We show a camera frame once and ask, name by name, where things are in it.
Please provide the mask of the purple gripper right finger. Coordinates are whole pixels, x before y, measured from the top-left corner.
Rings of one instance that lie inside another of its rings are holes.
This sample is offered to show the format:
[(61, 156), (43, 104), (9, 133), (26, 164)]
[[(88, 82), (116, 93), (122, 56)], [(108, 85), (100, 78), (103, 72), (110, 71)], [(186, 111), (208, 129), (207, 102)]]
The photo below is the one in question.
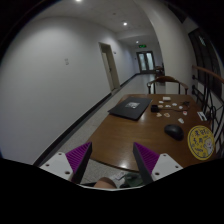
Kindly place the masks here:
[(133, 154), (145, 185), (182, 169), (168, 154), (158, 154), (136, 142), (133, 143)]

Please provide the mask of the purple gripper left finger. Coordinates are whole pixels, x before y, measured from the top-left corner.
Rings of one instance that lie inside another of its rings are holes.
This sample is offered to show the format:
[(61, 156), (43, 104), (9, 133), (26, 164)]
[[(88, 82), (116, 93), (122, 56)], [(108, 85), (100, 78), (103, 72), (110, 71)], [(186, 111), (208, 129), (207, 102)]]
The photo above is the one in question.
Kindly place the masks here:
[(65, 180), (79, 184), (92, 153), (92, 143), (85, 143), (68, 153), (57, 152), (41, 169)]

